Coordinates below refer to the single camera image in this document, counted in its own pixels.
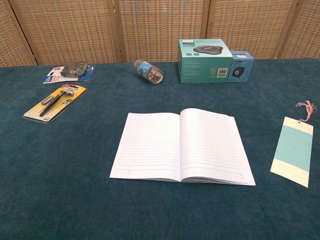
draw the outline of tassel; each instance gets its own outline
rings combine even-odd
[[[310,103],[309,100],[305,101],[305,103],[304,102],[298,102],[295,106],[296,107],[305,106],[305,108],[306,108],[306,113],[307,113],[306,119],[305,120],[299,119],[299,121],[301,121],[301,122],[308,121],[310,116],[311,116],[311,114],[315,113],[317,111],[317,106],[314,105],[313,103]]]

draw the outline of plastic bottle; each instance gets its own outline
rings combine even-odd
[[[140,76],[152,84],[158,84],[164,78],[164,72],[161,69],[141,59],[135,61],[133,67]]]

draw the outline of box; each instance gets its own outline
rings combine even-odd
[[[229,83],[245,83],[248,81],[254,58],[247,51],[231,51],[233,61],[228,78]]]
[[[233,57],[218,39],[179,39],[181,83],[226,83]]]

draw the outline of small blue box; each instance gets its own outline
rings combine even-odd
[[[245,83],[248,81],[254,58],[247,51],[231,51],[233,56],[228,83]]]

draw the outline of barcode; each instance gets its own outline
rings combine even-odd
[[[227,77],[228,68],[218,68],[218,73],[216,75],[217,78],[226,78]]]

